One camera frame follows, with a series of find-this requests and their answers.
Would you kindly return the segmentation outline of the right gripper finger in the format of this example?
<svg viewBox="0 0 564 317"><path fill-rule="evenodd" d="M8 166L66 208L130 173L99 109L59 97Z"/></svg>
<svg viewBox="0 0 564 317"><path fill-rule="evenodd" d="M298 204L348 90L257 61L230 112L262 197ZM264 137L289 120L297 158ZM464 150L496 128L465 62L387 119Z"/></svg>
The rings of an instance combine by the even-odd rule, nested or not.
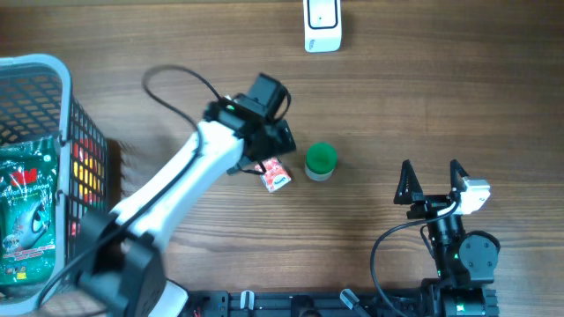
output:
<svg viewBox="0 0 564 317"><path fill-rule="evenodd" d="M464 179L469 174L464 170L457 159L453 159L449 163L450 169L450 186L453 191L462 192L465 190Z"/></svg>
<svg viewBox="0 0 564 317"><path fill-rule="evenodd" d="M393 199L394 204L407 205L424 201L422 187L409 159L402 163L401 174L397 190Z"/></svg>

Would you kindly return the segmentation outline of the small red snack box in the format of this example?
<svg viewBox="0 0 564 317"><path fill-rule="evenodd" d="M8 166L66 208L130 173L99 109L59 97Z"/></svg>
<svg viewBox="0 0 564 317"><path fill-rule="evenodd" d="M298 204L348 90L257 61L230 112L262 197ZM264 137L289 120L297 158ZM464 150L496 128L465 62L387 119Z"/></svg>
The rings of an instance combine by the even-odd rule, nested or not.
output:
<svg viewBox="0 0 564 317"><path fill-rule="evenodd" d="M275 157L256 164L255 170L261 173L260 178L269 193L274 193L292 180L281 161Z"/></svg>

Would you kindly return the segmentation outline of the green lid jar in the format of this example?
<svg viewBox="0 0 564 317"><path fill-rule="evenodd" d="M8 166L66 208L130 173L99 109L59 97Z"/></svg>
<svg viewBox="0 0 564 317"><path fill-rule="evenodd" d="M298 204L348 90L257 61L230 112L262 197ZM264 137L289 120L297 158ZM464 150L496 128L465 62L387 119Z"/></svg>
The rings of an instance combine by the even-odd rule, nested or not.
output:
<svg viewBox="0 0 564 317"><path fill-rule="evenodd" d="M328 143L312 144L305 158L305 173L312 181L326 181L338 163L335 148Z"/></svg>

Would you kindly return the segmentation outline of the green 3M gloves package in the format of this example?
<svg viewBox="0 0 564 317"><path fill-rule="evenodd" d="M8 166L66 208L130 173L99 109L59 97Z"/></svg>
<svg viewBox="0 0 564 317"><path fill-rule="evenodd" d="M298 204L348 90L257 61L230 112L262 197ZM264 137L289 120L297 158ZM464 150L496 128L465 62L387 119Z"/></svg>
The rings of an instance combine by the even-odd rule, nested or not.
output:
<svg viewBox="0 0 564 317"><path fill-rule="evenodd" d="M1 148L1 286L40 284L56 263L54 138Z"/></svg>

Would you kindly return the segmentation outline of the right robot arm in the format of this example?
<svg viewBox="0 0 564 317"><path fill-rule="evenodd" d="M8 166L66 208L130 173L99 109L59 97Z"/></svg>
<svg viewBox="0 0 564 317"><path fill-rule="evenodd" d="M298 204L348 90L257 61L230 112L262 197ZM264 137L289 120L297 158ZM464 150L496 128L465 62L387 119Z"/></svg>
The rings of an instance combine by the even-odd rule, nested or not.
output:
<svg viewBox="0 0 564 317"><path fill-rule="evenodd" d="M468 232L463 217L478 211L490 197L490 184L471 177L457 160L450 162L451 190L445 195L426 195L412 163L402 163L394 203L408 205L410 220L423 220L428 230L427 245L437 270L398 308L407 316L498 316L494 270L500 242L484 231Z"/></svg>

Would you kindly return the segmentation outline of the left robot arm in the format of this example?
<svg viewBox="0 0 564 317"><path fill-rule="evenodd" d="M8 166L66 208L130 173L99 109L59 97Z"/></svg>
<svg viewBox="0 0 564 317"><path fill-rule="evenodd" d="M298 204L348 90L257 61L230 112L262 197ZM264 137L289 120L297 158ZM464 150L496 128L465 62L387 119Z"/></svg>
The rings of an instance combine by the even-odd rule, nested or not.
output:
<svg viewBox="0 0 564 317"><path fill-rule="evenodd" d="M189 293L167 278L163 254L177 226L225 173L295 151L284 116L291 94L259 74L246 93L216 95L186 144L136 193L80 222L71 281L112 316L178 316Z"/></svg>

